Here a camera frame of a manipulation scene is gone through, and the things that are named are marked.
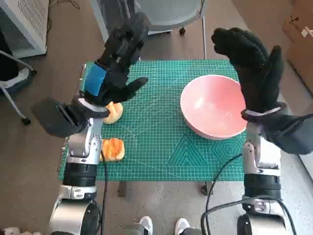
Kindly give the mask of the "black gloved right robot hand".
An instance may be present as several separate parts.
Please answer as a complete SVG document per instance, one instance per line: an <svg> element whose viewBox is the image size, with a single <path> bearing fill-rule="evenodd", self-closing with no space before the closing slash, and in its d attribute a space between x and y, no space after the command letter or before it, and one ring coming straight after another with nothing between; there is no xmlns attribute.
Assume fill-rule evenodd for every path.
<svg viewBox="0 0 313 235"><path fill-rule="evenodd" d="M236 27L215 29L211 40L215 52L226 56L236 70L247 110L264 113L280 107L277 99L284 70L280 46L267 52L257 36Z"/></svg>

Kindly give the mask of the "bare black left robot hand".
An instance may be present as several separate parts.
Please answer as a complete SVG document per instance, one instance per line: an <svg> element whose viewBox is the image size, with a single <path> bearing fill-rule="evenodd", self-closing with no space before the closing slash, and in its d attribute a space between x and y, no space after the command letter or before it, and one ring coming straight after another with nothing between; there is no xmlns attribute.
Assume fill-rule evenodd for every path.
<svg viewBox="0 0 313 235"><path fill-rule="evenodd" d="M110 33L102 56L85 78L83 94L88 103L104 107L110 102L125 102L148 82L147 77L127 80L131 65L139 60L149 26L146 15L138 12Z"/></svg>

